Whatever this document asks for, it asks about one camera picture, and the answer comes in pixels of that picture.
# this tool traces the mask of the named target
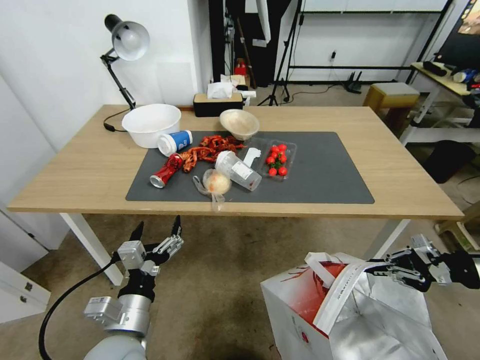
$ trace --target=shopping bag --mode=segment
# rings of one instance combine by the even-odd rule
[[[282,360],[446,360],[424,295],[356,257],[309,253],[261,283]]]

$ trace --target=beige bowl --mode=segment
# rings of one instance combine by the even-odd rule
[[[237,140],[245,141],[259,132],[259,120],[248,111],[229,109],[220,114],[220,124]]]

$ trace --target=tissue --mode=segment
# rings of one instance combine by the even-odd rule
[[[230,99],[233,88],[231,82],[210,83],[206,90],[206,97],[208,99]]]

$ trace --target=red tomato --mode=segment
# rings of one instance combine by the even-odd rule
[[[282,166],[281,168],[279,168],[279,169],[278,169],[278,175],[280,175],[280,176],[285,176],[285,175],[287,175],[287,168],[286,168],[286,167],[283,167],[283,166]]]

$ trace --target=white cabinet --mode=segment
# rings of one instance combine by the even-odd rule
[[[395,0],[349,0],[346,11],[377,12],[392,11]]]
[[[349,0],[304,0],[302,10],[306,12],[343,12]]]
[[[0,262],[21,272],[48,252],[0,210]]]
[[[40,314],[50,292],[0,262],[0,323]]]
[[[433,12],[442,11],[447,0],[395,0],[394,11]]]
[[[55,151],[1,74],[0,108],[0,210],[34,234],[47,249],[58,249],[68,231],[58,214],[6,210],[10,201],[55,156]]]

